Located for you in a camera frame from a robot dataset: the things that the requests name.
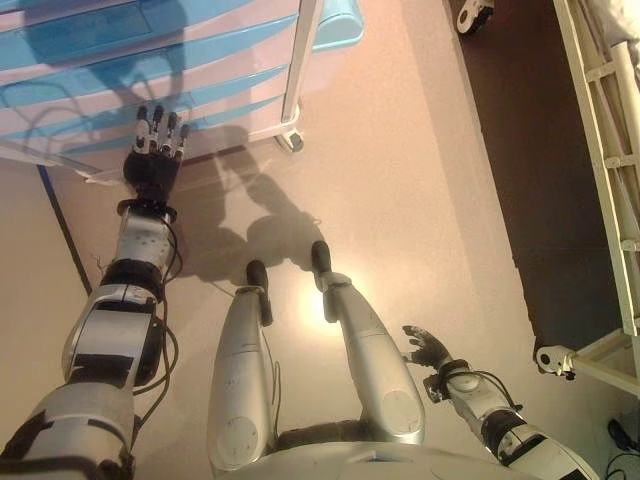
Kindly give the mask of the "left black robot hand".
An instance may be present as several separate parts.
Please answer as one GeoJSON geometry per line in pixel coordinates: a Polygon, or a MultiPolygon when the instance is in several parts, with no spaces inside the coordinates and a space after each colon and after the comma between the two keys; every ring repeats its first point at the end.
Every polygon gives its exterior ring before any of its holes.
{"type": "Polygon", "coordinates": [[[164,113],[158,104],[148,119],[148,109],[138,108],[131,150],[123,164],[124,179],[137,197],[158,203],[170,198],[190,134],[190,126],[176,112],[169,113],[166,130],[160,131],[164,113]]]}

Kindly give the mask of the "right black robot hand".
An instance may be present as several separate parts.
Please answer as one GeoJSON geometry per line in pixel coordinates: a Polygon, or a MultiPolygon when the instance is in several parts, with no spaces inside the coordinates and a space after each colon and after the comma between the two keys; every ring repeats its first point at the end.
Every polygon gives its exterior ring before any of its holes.
{"type": "Polygon", "coordinates": [[[447,348],[429,331],[413,325],[404,325],[402,329],[409,343],[416,347],[403,355],[407,363],[439,370],[453,360],[447,348]]]}

